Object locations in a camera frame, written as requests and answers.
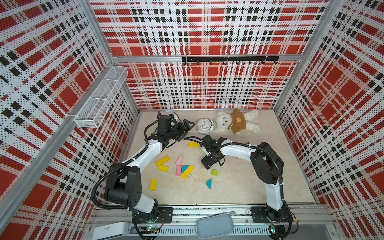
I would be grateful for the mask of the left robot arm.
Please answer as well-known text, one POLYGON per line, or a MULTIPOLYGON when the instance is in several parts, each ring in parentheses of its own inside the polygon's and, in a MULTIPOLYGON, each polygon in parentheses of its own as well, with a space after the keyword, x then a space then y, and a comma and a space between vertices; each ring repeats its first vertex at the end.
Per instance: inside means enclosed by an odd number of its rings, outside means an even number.
POLYGON ((171 140, 181 141, 194 126, 189 120, 176 120, 173 114, 158 113, 144 130, 145 145, 128 160, 112 164, 109 172, 96 182, 91 192, 93 204, 106 210, 129 210, 133 221, 139 216, 155 222, 160 215, 159 204, 142 193, 141 173, 170 146, 171 140))

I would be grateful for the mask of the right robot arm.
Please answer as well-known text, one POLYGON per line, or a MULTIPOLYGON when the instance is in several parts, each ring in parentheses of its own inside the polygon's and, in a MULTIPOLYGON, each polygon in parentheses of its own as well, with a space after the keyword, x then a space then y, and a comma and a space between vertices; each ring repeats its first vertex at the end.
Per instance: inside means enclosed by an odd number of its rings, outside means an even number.
POLYGON ((184 140, 200 145, 206 154, 201 159, 201 163, 207 170, 225 157, 235 157, 252 163, 257 176, 265 184, 266 218, 272 223, 281 223, 283 220, 289 219, 289 207, 284 198, 283 187, 284 162, 268 143, 243 144, 226 138, 214 140, 208 135, 202 139, 191 136, 184 140))

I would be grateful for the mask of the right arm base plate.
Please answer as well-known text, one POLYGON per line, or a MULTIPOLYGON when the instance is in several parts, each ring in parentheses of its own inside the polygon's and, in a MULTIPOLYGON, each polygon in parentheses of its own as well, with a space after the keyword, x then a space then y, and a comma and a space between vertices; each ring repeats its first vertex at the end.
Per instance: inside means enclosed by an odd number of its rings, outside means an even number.
POLYGON ((291 223, 293 217, 286 206, 280 210, 265 207, 251 207, 251 216, 254 223, 291 223))

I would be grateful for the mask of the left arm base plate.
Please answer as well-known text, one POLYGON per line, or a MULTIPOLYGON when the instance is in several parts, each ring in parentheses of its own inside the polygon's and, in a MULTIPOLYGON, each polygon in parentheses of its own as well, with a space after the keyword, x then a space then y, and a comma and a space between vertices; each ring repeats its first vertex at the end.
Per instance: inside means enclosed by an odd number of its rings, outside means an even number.
POLYGON ((150 213, 134 214, 132 223, 136 224, 169 224, 173 219, 172 207, 154 207, 150 213))

